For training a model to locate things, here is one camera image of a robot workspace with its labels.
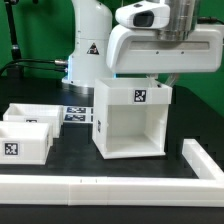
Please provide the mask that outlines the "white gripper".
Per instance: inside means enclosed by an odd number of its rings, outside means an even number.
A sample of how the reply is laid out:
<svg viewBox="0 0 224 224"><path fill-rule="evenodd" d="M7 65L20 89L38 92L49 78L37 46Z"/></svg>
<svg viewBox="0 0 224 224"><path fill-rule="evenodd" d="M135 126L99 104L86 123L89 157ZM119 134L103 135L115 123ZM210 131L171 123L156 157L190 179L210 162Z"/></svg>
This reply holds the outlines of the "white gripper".
<svg viewBox="0 0 224 224"><path fill-rule="evenodd" d="M106 63L117 74L215 72L221 66L223 40L222 25L197 25L184 41L161 41L154 30L117 25Z"/></svg>

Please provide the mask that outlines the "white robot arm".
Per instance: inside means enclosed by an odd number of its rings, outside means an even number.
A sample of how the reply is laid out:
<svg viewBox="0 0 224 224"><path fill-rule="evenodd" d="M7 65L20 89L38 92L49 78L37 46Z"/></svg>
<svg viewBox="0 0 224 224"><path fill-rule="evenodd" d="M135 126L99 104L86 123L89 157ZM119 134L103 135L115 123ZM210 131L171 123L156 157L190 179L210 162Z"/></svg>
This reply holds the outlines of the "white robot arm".
<svg viewBox="0 0 224 224"><path fill-rule="evenodd" d="M200 0L138 0L112 13L98 0L71 0L75 49L62 85L82 94L116 74L215 72L224 25L198 16Z"/></svg>

